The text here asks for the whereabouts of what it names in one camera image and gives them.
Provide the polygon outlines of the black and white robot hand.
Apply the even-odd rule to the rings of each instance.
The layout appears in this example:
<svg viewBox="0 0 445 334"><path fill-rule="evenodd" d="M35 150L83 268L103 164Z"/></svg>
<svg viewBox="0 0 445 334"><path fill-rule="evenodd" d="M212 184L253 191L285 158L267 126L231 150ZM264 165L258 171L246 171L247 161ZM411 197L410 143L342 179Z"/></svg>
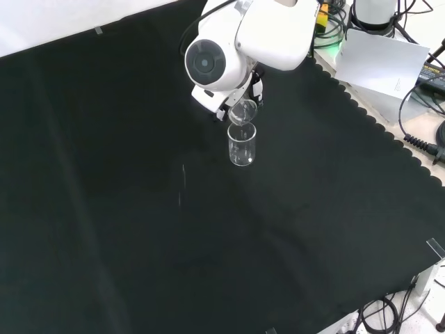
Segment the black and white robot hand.
<svg viewBox="0 0 445 334"><path fill-rule="evenodd" d="M191 96L216 120L230 119L236 125L251 122L264 105L262 66L255 64L244 83L227 91L210 91L195 85Z"/></svg>

